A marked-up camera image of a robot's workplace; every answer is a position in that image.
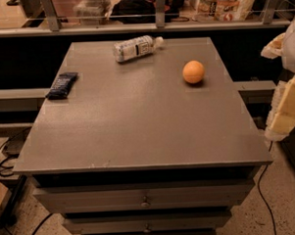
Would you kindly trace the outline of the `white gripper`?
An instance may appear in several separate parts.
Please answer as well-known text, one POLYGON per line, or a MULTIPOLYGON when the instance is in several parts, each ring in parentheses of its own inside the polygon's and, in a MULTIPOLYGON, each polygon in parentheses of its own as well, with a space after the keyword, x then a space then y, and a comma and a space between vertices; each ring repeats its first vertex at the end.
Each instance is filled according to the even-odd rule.
MULTIPOLYGON (((281 57, 282 66, 295 72, 295 20, 267 44, 261 53, 266 59, 281 57)), ((281 141, 295 128, 295 74, 288 82, 280 81, 274 89, 265 136, 281 141)))

